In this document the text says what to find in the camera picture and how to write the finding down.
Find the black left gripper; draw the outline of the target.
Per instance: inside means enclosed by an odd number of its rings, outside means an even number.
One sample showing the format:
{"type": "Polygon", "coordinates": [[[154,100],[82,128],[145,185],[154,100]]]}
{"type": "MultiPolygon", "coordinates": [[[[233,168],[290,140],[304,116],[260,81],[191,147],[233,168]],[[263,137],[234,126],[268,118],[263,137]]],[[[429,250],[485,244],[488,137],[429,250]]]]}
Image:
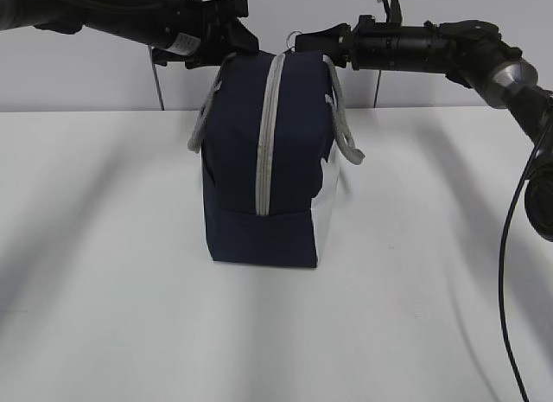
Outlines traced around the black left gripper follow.
{"type": "Polygon", "coordinates": [[[183,62],[188,69],[217,67],[230,54],[259,52],[258,38],[241,22],[248,0],[175,0],[162,11],[165,44],[152,50],[153,62],[183,62]]]}

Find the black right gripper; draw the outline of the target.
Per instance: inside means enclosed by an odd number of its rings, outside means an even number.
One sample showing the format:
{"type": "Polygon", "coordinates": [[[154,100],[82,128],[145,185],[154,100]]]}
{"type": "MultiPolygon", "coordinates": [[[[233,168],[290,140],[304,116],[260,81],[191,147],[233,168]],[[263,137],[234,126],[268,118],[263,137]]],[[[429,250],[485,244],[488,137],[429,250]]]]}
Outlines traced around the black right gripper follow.
{"type": "Polygon", "coordinates": [[[377,22],[374,16],[359,16],[354,28],[347,23],[330,29],[299,34],[295,38],[296,52],[320,51],[338,59],[339,67],[353,70],[378,70],[387,63],[387,29],[385,22],[377,22]]]}

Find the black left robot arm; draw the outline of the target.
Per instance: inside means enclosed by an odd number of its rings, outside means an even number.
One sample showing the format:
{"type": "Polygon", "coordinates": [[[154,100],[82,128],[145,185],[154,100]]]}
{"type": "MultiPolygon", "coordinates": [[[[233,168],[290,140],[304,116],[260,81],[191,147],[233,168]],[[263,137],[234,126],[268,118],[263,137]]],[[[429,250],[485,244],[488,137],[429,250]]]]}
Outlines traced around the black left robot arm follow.
{"type": "Polygon", "coordinates": [[[3,31],[94,29],[150,46],[156,65],[188,69],[257,54],[258,39],[241,22],[248,15],[247,0],[1,0],[3,31]]]}

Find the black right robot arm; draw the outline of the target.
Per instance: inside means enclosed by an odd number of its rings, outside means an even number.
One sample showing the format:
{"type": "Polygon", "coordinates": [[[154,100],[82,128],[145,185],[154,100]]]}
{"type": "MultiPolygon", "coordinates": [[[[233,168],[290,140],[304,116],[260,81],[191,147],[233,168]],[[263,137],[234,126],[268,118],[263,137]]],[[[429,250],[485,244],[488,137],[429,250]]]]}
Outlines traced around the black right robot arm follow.
{"type": "Polygon", "coordinates": [[[552,93],[538,85],[538,73],[520,48],[502,40],[497,26],[478,20],[421,27],[376,22],[361,16],[295,38],[295,50],[321,51],[337,67],[438,73],[475,90],[487,105],[506,109],[537,145],[527,176],[524,209],[544,239],[552,239],[552,93]]]}

